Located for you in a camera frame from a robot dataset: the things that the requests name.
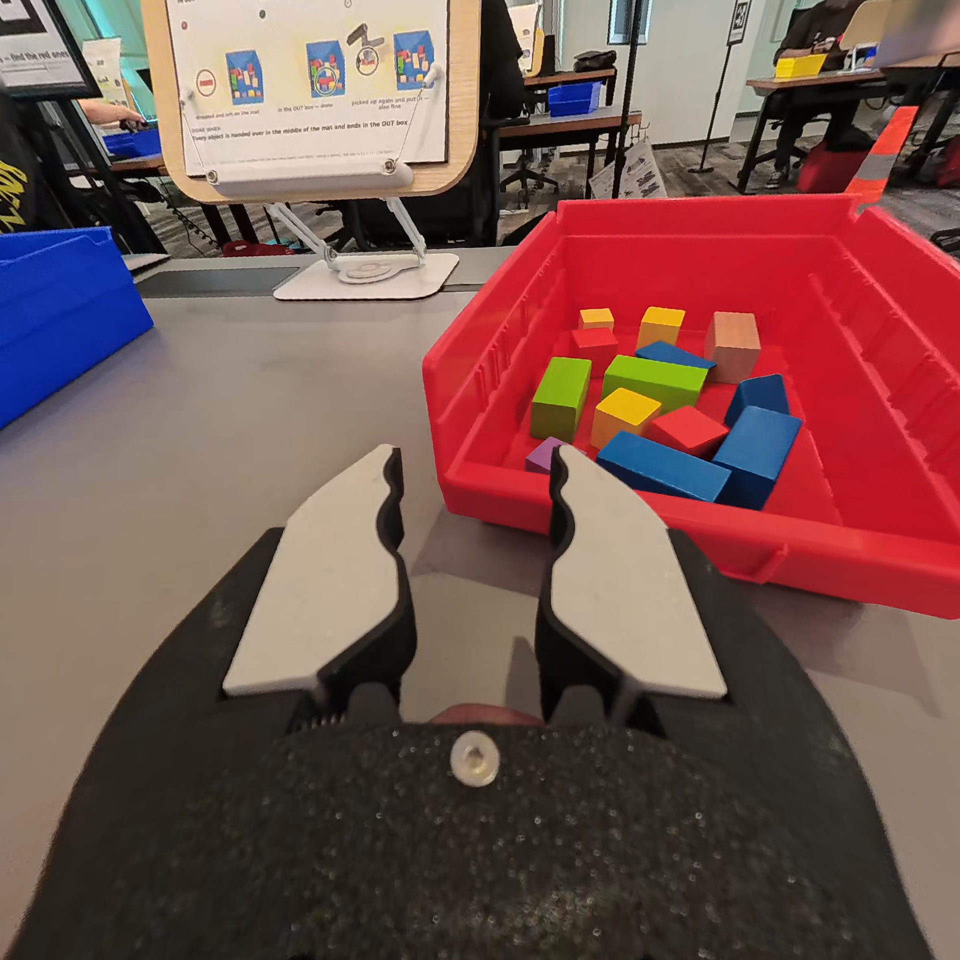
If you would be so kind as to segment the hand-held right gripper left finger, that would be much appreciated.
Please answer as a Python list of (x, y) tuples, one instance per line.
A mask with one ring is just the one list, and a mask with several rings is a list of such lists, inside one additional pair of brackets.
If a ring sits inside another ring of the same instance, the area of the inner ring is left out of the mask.
[(379, 684), (400, 698), (417, 651), (402, 450), (377, 446), (289, 517), (222, 681), (232, 698), (298, 691), (345, 706)]

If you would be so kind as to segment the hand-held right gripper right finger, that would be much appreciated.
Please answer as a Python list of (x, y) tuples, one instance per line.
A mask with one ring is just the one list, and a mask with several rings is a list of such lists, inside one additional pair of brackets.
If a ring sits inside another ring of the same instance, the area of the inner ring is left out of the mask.
[(551, 558), (535, 621), (547, 702), (590, 686), (705, 701), (728, 686), (668, 528), (639, 494), (573, 446), (553, 452)]

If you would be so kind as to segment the pile of coloured wooden blocks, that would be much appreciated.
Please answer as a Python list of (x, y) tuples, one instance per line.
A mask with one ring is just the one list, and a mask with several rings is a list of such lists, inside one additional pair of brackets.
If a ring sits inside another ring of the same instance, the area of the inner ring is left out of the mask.
[(582, 435), (597, 464), (638, 491), (761, 511), (801, 431), (785, 378), (755, 376), (753, 314), (715, 313), (702, 353), (682, 349), (682, 309), (650, 307), (633, 353), (620, 352), (613, 312), (583, 309), (529, 407), (529, 474)]

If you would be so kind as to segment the red plastic bin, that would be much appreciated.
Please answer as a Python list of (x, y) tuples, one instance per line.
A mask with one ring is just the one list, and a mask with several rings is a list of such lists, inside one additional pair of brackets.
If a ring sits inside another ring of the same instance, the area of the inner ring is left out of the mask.
[(714, 313), (751, 313), (760, 376), (783, 375), (798, 438), (761, 511), (644, 493), (726, 576), (959, 613), (957, 259), (844, 195), (564, 201), (423, 361), (453, 514), (546, 534), (530, 406), (583, 308), (619, 351), (651, 306), (699, 351)]

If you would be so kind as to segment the grey desk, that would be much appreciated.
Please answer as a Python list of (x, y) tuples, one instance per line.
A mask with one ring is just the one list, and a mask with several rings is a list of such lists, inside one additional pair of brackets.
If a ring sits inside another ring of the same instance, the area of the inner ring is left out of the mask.
[(402, 451), (418, 630), (403, 717), (537, 710), (547, 542), (446, 510), (422, 377), (506, 255), (469, 250), (451, 286), (397, 308), (149, 298), (153, 330), (2, 431), (2, 954), (140, 668), (267, 529), (380, 444)]

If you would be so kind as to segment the white board stand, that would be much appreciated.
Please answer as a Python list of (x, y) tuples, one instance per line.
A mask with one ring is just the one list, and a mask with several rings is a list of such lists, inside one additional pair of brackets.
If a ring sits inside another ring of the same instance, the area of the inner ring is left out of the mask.
[(457, 268), (452, 252), (428, 251), (401, 198), (386, 205), (411, 241), (410, 252), (338, 253), (283, 203), (267, 205), (270, 215), (318, 255), (318, 261), (273, 291), (281, 302), (407, 302), (439, 293)]

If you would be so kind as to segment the white floor sign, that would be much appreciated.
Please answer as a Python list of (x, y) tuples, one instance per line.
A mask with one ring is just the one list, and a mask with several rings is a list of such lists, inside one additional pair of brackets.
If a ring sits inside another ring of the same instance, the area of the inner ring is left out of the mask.
[[(591, 196), (598, 200), (613, 198), (615, 165), (611, 161), (589, 180)], [(625, 153), (621, 171), (618, 199), (667, 199), (668, 194), (649, 141), (634, 143)]]

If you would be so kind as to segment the small blue plastic bin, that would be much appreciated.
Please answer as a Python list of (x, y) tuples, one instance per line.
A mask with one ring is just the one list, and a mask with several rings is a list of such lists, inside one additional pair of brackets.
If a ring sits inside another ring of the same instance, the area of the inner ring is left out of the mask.
[(548, 113), (553, 119), (595, 113), (603, 96), (601, 80), (583, 80), (551, 87), (547, 94)]
[(108, 155), (118, 160), (148, 159), (162, 155), (160, 132), (156, 128), (105, 134), (102, 143)]

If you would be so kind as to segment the red floor object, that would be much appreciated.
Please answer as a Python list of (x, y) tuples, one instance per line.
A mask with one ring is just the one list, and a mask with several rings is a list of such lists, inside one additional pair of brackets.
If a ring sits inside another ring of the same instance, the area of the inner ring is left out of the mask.
[(919, 110), (918, 105), (900, 105), (895, 109), (846, 186), (845, 195), (853, 198), (858, 208), (875, 205), (881, 200)]

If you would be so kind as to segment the instruction sheet board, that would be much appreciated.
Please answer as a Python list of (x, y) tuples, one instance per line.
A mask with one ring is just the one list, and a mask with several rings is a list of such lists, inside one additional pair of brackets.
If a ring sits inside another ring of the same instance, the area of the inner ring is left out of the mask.
[(479, 139), (480, 2), (141, 2), (163, 165), (203, 203), (434, 196)]

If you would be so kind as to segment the black framed text board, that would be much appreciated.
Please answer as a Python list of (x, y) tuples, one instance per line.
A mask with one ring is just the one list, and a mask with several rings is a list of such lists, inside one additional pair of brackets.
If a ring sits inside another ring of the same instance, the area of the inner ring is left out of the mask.
[(94, 98), (99, 87), (55, 1), (2, 1), (1, 81), (25, 101)]

